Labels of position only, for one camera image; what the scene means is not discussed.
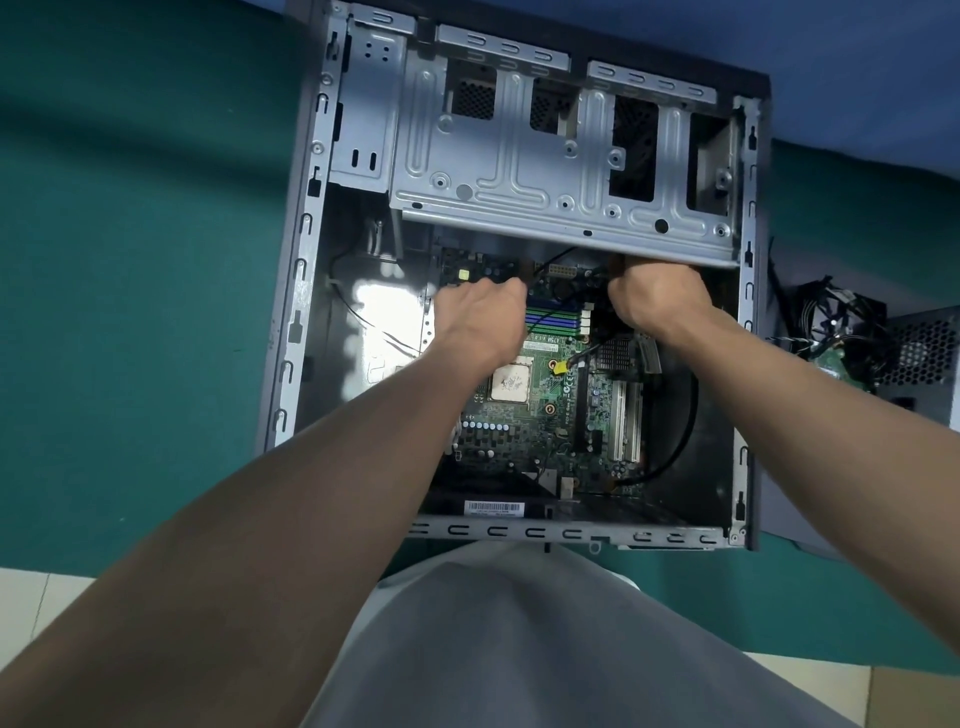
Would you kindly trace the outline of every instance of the hand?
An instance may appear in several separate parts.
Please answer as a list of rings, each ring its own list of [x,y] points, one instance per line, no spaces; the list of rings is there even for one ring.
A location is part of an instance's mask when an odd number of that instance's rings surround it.
[[[433,303],[431,349],[453,354],[477,381],[516,359],[527,335],[527,287],[520,279],[447,286]]]
[[[684,318],[713,309],[704,280],[688,265],[617,256],[610,267],[607,291],[616,315],[666,344]]]

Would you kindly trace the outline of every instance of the forearm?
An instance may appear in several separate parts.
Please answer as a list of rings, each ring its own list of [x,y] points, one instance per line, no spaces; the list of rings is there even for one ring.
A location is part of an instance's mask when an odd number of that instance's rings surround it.
[[[670,342],[841,552],[960,650],[960,435],[818,371],[719,311]]]
[[[3,675],[5,720],[299,724],[480,376],[431,350],[181,511]]]

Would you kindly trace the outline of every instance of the barcode label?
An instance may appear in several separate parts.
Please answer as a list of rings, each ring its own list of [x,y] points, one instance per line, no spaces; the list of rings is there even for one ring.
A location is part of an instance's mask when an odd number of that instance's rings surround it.
[[[524,349],[532,349],[535,352],[558,352],[560,344],[551,344],[547,341],[524,341]]]
[[[464,515],[523,518],[523,503],[506,503],[493,500],[465,500]]]

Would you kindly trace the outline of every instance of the cable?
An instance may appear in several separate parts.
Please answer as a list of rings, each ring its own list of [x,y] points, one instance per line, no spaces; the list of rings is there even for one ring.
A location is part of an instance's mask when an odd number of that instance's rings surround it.
[[[411,359],[416,359],[418,356],[420,356],[420,350],[415,349],[409,344],[404,344],[398,338],[393,336],[389,331],[384,331],[382,328],[380,328],[376,324],[372,324],[371,322],[367,321],[367,319],[365,319],[363,316],[357,313],[356,310],[354,310],[353,306],[351,306],[347,301],[347,297],[344,296],[344,292],[340,289],[340,283],[337,282],[337,280],[333,276],[333,266],[338,260],[344,257],[347,257],[352,253],[353,253],[353,249],[348,249],[346,251],[343,251],[342,253],[336,254],[334,257],[330,259],[330,263],[327,266],[327,270],[329,271],[327,283],[329,284],[330,288],[333,289],[333,292],[337,295],[337,298],[340,299],[340,302],[347,308],[347,311],[353,314],[353,316],[356,318],[357,321],[359,321],[365,327],[373,331],[376,331],[378,334],[380,334],[384,338],[384,340],[387,342],[387,344],[392,346],[398,352],[402,353],[405,356],[409,356]]]
[[[690,373],[690,413],[686,416],[686,426],[684,427],[684,433],[680,436],[680,441],[677,443],[677,446],[674,448],[673,452],[670,453],[670,457],[663,461],[663,464],[658,468],[653,469],[649,473],[644,473],[643,475],[636,475],[634,477],[623,478],[622,480],[616,480],[614,485],[619,487],[621,485],[639,485],[640,483],[646,483],[650,480],[660,477],[670,467],[677,462],[677,458],[683,454],[684,449],[686,448],[687,443],[690,442],[690,436],[693,434],[693,426],[697,422],[697,409],[700,403],[700,381],[697,379],[696,375],[692,372]]]

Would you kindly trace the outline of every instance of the pci slot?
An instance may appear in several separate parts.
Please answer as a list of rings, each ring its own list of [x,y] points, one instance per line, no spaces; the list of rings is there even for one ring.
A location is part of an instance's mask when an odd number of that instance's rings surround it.
[[[640,462],[643,454],[642,435],[640,427],[643,415],[643,385],[631,382],[627,385],[627,417],[624,428],[625,459],[631,463]]]
[[[638,463],[643,454],[643,385],[638,382],[612,383],[610,403],[610,459]]]
[[[627,429],[627,382],[612,383],[610,400],[610,459],[623,460]]]

